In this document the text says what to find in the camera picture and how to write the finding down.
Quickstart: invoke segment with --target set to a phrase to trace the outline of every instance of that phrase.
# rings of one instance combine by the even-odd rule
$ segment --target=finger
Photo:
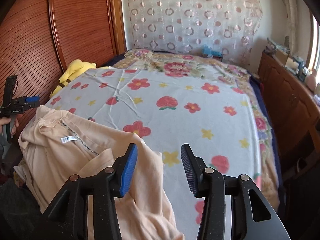
[[[11,130],[11,134],[12,135],[15,135],[16,134],[16,131],[17,131],[17,128],[14,126]]]
[[[14,120],[14,126],[15,126],[16,128],[19,127],[19,121],[18,121],[18,119]]]
[[[0,126],[3,126],[7,123],[10,123],[11,121],[11,118],[10,117],[3,117],[3,118],[0,118]]]

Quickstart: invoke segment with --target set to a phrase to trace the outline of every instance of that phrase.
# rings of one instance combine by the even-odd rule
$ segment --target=metal pin
[[[213,168],[210,168],[210,167],[206,167],[206,168],[204,169],[204,171],[205,171],[206,173],[208,173],[208,174],[211,174],[211,173],[214,172],[214,169],[213,169]]]
[[[105,171],[105,173],[113,173],[113,172],[115,171],[115,169],[112,168],[112,167],[106,167],[106,168],[104,169],[104,171]]]
[[[242,180],[244,180],[244,181],[248,181],[248,180],[249,180],[249,176],[248,176],[247,174],[242,174],[242,175],[240,176],[240,178],[241,178]]]
[[[76,181],[76,180],[78,180],[78,178],[79,178],[79,176],[78,175],[72,175],[71,177],[70,177],[70,180],[71,181]]]

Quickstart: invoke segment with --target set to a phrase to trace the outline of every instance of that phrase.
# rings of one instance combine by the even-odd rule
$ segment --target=wooden cabinet
[[[318,124],[320,109],[308,88],[265,53],[258,74],[264,84],[262,96],[278,141],[281,166],[286,170],[309,154],[301,145],[309,143],[310,129],[314,131]]]

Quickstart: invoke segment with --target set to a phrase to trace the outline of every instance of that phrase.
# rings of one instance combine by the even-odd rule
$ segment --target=sheer curtain with circles
[[[123,0],[123,7],[128,49],[200,54],[208,45],[244,67],[262,18],[259,0]]]

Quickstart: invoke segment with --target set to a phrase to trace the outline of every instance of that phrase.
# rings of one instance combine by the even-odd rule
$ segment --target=stuffed animal
[[[79,59],[72,61],[65,73],[59,78],[57,87],[51,92],[50,98],[57,94],[61,89],[67,86],[72,80],[86,72],[88,69],[96,68],[95,63],[82,62]]]

